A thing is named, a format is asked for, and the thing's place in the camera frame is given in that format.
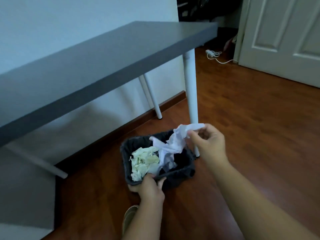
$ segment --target person's left hand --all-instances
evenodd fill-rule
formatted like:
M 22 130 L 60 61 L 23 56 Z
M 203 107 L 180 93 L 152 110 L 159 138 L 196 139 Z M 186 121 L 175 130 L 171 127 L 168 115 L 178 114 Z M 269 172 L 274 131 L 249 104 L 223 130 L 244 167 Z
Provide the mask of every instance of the person's left hand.
M 148 173 L 144 176 L 143 181 L 139 185 L 128 185 L 130 191 L 138 192 L 141 201 L 146 202 L 159 202 L 163 203 L 165 200 L 165 194 L 162 191 L 163 182 L 167 179 L 166 177 L 158 181 L 158 185 L 153 179 L 155 176 Z

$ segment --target door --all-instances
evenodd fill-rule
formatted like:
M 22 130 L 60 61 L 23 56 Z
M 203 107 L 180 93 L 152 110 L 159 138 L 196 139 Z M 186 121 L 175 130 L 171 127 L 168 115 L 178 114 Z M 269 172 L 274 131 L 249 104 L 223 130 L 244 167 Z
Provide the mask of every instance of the door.
M 239 64 L 320 87 L 320 0 L 250 0 Z

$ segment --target trash bin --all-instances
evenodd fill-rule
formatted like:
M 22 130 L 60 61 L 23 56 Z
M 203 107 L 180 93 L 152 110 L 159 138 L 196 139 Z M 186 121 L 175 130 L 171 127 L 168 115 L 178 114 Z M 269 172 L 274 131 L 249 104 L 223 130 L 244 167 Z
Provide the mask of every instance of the trash bin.
M 173 134 L 173 130 L 157 133 L 154 135 L 148 136 L 135 136 L 126 139 L 122 145 L 120 146 L 120 152 L 122 154 L 122 162 L 124 167 L 124 176 L 125 181 L 129 185 L 138 185 L 141 184 L 142 181 L 133 181 L 131 178 L 132 166 L 130 157 L 135 150 L 142 148 L 147 148 L 152 146 L 152 141 L 149 140 L 150 136 L 154 136 L 160 141 L 166 143 L 169 140 L 170 136 Z M 174 161 L 177 164 L 177 167 L 171 169 L 169 172 L 165 172 L 161 169 L 158 176 L 154 179 L 159 180 L 163 177 L 167 177 L 166 181 L 163 184 L 162 189 L 167 190 L 170 188 L 177 187 L 182 183 L 182 181 L 193 177 L 195 174 L 195 166 L 194 160 L 196 159 L 195 154 L 185 146 L 182 153 L 174 154 Z

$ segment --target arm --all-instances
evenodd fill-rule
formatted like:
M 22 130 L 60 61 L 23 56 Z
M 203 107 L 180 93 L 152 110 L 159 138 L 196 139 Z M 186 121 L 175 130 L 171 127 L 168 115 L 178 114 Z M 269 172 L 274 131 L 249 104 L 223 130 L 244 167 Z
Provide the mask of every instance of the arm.
M 228 161 L 224 136 L 206 124 L 199 133 L 188 135 L 198 146 L 200 155 L 214 174 L 218 187 L 246 239 L 314 239 L 319 238 L 286 212 L 265 198 L 254 185 Z
M 122 240 L 158 240 L 160 238 L 162 206 L 165 199 L 162 185 L 165 179 L 161 179 L 157 185 L 152 174 L 148 173 L 143 178 L 142 184 L 129 185 L 131 191 L 139 193 L 141 203 Z

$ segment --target brown wooden baseboard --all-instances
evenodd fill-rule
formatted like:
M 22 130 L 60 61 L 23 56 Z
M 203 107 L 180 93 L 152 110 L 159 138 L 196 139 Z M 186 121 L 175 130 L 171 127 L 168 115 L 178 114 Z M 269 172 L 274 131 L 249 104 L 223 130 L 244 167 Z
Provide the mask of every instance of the brown wooden baseboard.
M 186 92 L 179 92 L 177 95 L 169 98 L 159 105 L 161 111 L 165 111 L 166 109 L 172 107 L 178 102 L 184 100 L 186 98 Z M 103 149 L 105 145 L 110 144 L 116 139 L 122 137 L 126 133 L 136 129 L 138 126 L 147 122 L 148 120 L 156 117 L 156 111 L 154 109 L 150 109 L 137 118 L 129 121 L 128 123 L 120 126 L 118 129 L 108 133 L 104 137 L 95 141 L 94 143 L 86 146 L 80 151 L 74 153 L 73 155 L 67 157 L 66 159 L 60 161 L 55 166 L 68 174 L 72 174 L 76 172 L 78 169 L 85 166 L 91 159 L 99 157 L 103 153 Z

